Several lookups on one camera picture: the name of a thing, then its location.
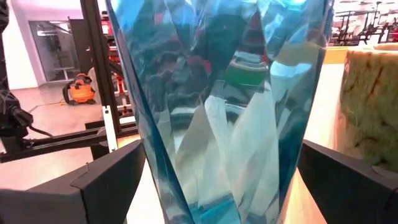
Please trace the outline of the glass window panel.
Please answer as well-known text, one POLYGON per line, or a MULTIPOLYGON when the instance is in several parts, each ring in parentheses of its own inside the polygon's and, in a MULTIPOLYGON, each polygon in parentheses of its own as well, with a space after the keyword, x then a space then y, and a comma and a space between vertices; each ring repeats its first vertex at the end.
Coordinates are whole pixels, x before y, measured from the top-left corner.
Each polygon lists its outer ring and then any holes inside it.
POLYGON ((45 80, 71 80, 80 73, 71 25, 68 21, 29 21, 45 80))

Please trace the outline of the black lab robot workstation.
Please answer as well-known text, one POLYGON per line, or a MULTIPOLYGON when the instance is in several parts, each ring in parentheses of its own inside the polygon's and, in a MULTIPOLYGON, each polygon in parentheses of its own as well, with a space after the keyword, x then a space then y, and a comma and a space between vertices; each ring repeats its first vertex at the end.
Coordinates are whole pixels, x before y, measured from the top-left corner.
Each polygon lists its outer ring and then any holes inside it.
POLYGON ((335 0, 330 46, 398 43, 398 0, 335 0))

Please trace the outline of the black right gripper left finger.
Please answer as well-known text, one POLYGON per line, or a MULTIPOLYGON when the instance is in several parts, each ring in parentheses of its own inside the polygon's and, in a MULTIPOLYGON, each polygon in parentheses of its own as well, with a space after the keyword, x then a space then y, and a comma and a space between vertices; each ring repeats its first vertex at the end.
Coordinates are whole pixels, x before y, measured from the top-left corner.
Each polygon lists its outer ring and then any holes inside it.
POLYGON ((146 155, 134 141, 29 190, 0 190, 0 224, 123 224, 146 155))

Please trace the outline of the black aluminium table frame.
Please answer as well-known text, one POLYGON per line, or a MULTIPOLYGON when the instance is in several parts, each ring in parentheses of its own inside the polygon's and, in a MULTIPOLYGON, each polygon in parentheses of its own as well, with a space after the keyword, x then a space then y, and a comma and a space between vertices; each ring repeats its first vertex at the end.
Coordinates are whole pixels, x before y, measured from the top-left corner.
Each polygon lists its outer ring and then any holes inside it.
POLYGON ((51 138, 46 136, 44 139, 32 139, 31 147, 24 151, 0 152, 0 163, 67 149, 94 146, 101 142, 107 142, 108 150, 106 152, 111 153, 118 148, 118 138, 129 137, 138 133, 135 122, 130 121, 122 124, 119 120, 108 62, 108 46, 101 28, 98 2, 97 0, 80 0, 80 5, 86 23, 90 52, 99 85, 105 134, 99 135, 98 129, 94 128, 72 134, 52 136, 51 138))

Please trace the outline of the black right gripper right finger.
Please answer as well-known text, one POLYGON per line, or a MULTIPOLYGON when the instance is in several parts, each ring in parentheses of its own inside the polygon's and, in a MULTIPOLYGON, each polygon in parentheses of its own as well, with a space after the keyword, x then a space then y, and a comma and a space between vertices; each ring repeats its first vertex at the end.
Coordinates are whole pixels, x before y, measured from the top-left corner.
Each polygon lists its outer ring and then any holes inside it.
POLYGON ((328 224, 398 224, 398 174, 304 140, 298 170, 328 224))

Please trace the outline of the red tool cart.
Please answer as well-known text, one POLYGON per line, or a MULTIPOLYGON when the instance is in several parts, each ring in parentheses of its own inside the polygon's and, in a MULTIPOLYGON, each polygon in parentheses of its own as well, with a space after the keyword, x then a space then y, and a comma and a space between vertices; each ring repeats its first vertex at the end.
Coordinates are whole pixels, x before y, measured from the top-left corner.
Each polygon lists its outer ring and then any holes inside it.
POLYGON ((107 11, 100 12, 101 27, 103 35, 108 46, 108 62, 110 66, 111 78, 114 86, 116 106, 120 117, 133 116, 132 104, 129 99, 129 93, 124 81, 124 75, 121 68, 113 28, 107 11))

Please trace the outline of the large teal brown ceramic mug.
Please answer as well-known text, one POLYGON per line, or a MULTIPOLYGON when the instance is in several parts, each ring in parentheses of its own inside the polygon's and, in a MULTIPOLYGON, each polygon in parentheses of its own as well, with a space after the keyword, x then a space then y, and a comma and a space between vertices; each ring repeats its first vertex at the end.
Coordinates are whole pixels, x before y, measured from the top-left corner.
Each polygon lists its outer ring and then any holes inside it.
POLYGON ((347 51, 334 147, 398 173, 398 43, 347 51))

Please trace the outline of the orange shop vacuum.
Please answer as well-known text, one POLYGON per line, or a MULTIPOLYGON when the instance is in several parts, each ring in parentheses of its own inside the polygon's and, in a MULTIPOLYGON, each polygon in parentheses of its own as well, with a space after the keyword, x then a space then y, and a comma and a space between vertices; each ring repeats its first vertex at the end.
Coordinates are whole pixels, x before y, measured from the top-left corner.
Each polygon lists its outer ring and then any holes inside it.
POLYGON ((63 98, 68 105, 96 104, 95 91, 91 87, 92 79, 79 73, 72 81, 63 87, 63 98))

